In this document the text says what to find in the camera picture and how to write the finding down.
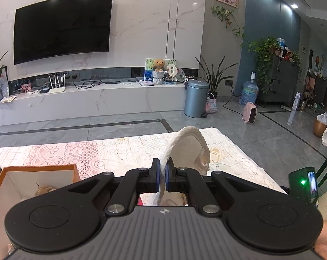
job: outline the gold pot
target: gold pot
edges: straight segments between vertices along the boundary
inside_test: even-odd
[[[313,125],[313,132],[314,132],[314,135],[321,138],[323,133],[325,132],[327,128],[327,125],[319,122],[319,120],[315,120],[314,121],[314,125]]]

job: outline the black handheld device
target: black handheld device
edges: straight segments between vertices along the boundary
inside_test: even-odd
[[[166,165],[166,190],[188,206],[136,206],[159,190],[159,160],[124,177],[104,172],[15,205],[8,260],[318,260],[312,204],[225,172]]]
[[[306,203],[317,204],[318,189],[314,167],[306,167],[289,174],[290,195]]]

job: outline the bottle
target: bottle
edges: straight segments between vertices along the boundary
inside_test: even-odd
[[[246,105],[248,102],[252,102],[253,104],[258,97],[258,86],[254,82],[255,80],[255,72],[251,73],[251,80],[247,81],[243,84],[242,96],[239,99],[239,103],[241,105]]]

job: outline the television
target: television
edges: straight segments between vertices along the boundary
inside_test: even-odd
[[[14,64],[109,51],[113,0],[47,0],[15,12]]]

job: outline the open cardboard box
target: open cardboard box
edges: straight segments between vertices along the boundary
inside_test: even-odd
[[[17,203],[35,196],[38,185],[61,188],[80,181],[75,165],[6,167],[0,174],[0,260],[8,255],[9,238],[4,229],[7,212]]]

